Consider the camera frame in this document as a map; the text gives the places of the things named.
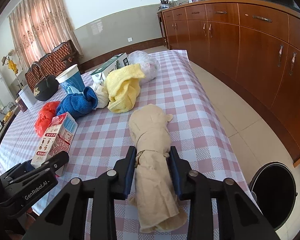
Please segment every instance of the white milk box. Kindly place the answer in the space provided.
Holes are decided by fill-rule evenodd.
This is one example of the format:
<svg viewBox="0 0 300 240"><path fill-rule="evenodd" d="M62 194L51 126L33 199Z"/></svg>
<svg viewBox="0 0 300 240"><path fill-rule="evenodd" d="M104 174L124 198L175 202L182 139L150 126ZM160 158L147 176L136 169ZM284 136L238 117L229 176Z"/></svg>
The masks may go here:
<svg viewBox="0 0 300 240"><path fill-rule="evenodd" d="M93 71L90 76L95 83L102 85L111 71L128 65L130 64L128 61L127 53L121 53L113 56L107 62L103 63L101 67Z"/></svg>
<svg viewBox="0 0 300 240"><path fill-rule="evenodd" d="M77 128L77 122L68 112L55 116L39 142L31 165L38 168L42 163L61 151L69 153ZM56 171L56 175L61 177L62 171L63 166Z"/></svg>

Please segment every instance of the tufted backrest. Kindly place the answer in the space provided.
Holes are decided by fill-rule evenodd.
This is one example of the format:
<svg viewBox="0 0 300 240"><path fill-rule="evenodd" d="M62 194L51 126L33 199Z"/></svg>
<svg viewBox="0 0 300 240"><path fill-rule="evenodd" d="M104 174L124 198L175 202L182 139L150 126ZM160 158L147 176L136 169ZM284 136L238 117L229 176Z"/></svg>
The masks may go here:
<svg viewBox="0 0 300 240"><path fill-rule="evenodd" d="M59 46L55 47L51 53L44 55L39 60L39 63L41 64L42 68L44 69L47 75L51 74L57 76L66 69L66 64L63 61L61 61L61 59L71 53L72 49L70 41L63 42ZM37 74L39 80L42 79L43 76L39 68L34 67L33 69ZM34 86L37 83L37 81L35 80L32 74L31 68L27 71L25 76L31 91L33 92Z"/></svg>

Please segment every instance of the checkered tablecloth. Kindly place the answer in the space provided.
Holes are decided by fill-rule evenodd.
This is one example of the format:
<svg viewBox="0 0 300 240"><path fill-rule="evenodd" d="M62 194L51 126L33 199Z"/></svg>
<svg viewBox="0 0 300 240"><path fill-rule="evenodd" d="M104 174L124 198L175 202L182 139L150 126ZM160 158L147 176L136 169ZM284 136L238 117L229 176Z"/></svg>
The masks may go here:
<svg viewBox="0 0 300 240"><path fill-rule="evenodd" d="M173 114L173 120L168 123L172 145L176 146L181 158L189 161L192 169L211 179L233 178L252 198L229 139L190 67L186 51L158 52L151 57L160 63L158 76L141 86L141 93L131 111L114 114L103 108L77 120L78 129L69 150L69 163L63 176L58 178L58 185L33 207L36 212L41 213L71 178L94 179L124 158L129 146L133 145L128 128L129 117L134 110L147 104L155 104L167 114ZM82 75L82 79L87 86L92 85L90 73ZM65 96L60 86L50 101L61 100ZM20 112L13 121L0 145L0 174L32 158L40 140L34 132L34 123L44 104L37 102L25 113ZM131 194L134 192L133 181ZM215 201L212 203L214 235L218 239L217 205ZM182 206L189 214L189 202L183 202ZM119 240L186 239L188 223L172 232L139 233L137 209L130 206L128 200L115 201L115 216ZM89 239L90 212L87 218L86 238Z"/></svg>

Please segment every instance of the black trash can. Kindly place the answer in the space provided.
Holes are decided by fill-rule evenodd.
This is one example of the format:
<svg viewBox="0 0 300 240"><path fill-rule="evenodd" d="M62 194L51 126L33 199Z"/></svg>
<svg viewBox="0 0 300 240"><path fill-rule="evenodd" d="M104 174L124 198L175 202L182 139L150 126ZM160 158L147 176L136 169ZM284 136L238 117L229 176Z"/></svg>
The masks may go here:
<svg viewBox="0 0 300 240"><path fill-rule="evenodd" d="M268 163L253 176L249 190L272 225L278 230L289 218L296 201L296 183L289 168L279 162Z"/></svg>

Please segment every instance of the tile floor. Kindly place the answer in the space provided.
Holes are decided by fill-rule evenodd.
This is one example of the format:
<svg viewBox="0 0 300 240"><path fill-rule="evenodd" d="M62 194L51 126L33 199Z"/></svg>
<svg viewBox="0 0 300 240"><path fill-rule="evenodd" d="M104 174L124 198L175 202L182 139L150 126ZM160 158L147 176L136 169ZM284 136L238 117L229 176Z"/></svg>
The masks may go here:
<svg viewBox="0 0 300 240"><path fill-rule="evenodd" d="M145 52L150 54L164 50L167 48L160 46ZM209 72L190 63L230 139L246 181L249 183L258 169L269 162L284 163L292 171L298 196L290 217L277 234L281 240L293 240L300 230L300 165L293 167L293 161L281 141L252 107Z"/></svg>

